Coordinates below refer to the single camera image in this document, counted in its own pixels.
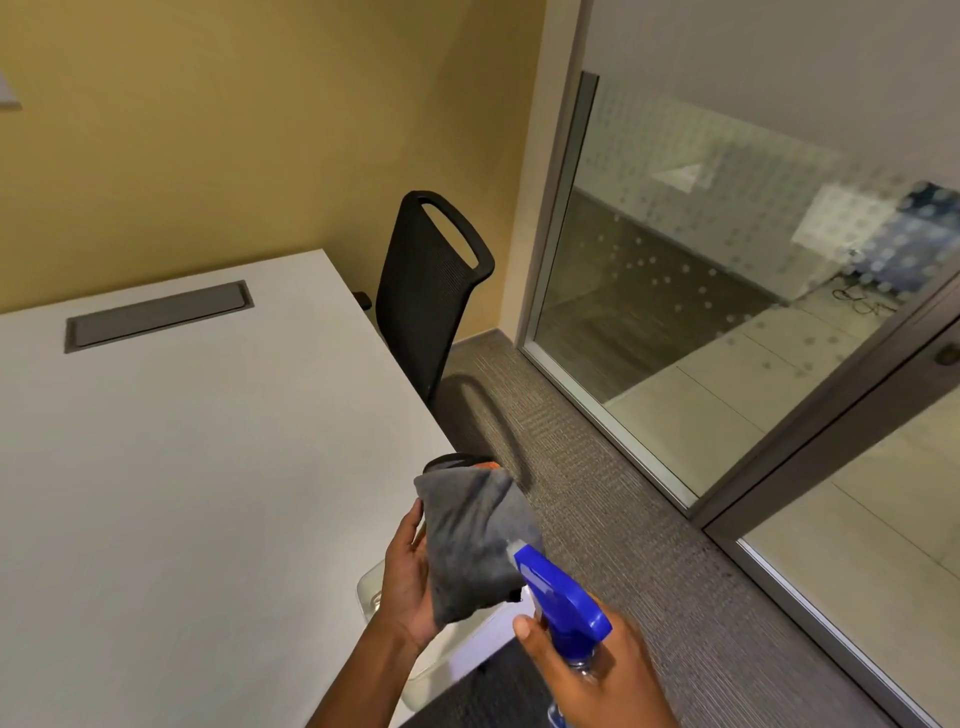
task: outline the wall switch plate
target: wall switch plate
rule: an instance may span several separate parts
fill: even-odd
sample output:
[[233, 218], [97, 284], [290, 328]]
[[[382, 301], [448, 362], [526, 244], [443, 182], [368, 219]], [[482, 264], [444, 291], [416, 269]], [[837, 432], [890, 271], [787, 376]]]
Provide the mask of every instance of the wall switch plate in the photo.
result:
[[7, 79], [0, 73], [0, 111], [23, 109], [19, 100], [13, 95]]

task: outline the hand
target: hand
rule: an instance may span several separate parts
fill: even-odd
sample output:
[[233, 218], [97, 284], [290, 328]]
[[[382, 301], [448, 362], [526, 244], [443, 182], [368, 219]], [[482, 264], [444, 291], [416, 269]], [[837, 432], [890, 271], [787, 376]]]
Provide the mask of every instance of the hand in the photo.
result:
[[380, 608], [374, 619], [402, 630], [419, 655], [437, 636], [426, 561], [426, 536], [417, 533], [423, 501], [417, 498], [387, 546]]
[[613, 627], [598, 646], [594, 679], [571, 670], [549, 633], [528, 617], [514, 619], [514, 632], [576, 728], [680, 728], [657, 679], [639, 627], [600, 603]]

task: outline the black mesh chair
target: black mesh chair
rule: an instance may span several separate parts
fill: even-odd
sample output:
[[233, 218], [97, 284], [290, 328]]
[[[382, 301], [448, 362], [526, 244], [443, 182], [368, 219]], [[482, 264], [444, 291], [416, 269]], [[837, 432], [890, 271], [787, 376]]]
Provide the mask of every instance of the black mesh chair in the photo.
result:
[[[470, 266], [423, 209], [432, 205], [453, 223], [477, 258]], [[436, 192], [408, 192], [376, 291], [376, 323], [414, 389], [432, 406], [453, 336], [473, 289], [493, 273], [493, 256], [460, 210]], [[370, 297], [353, 294], [364, 310]]]

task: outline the microfiber cloth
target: microfiber cloth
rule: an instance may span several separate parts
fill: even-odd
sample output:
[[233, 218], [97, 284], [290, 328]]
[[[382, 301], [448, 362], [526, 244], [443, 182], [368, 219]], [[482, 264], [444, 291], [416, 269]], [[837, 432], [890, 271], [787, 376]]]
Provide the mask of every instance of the microfiber cloth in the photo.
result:
[[430, 463], [414, 485], [423, 501], [437, 627], [520, 601], [525, 582], [507, 544], [521, 540], [543, 551], [543, 538], [514, 478], [489, 458], [457, 453]]

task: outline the white table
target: white table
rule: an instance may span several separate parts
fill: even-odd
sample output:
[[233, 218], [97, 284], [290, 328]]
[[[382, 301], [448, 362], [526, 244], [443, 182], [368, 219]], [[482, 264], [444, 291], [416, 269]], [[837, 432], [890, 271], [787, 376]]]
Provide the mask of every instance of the white table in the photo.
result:
[[[238, 279], [253, 308], [63, 353]], [[451, 451], [320, 251], [0, 316], [0, 409], [2, 728], [301, 728]]]

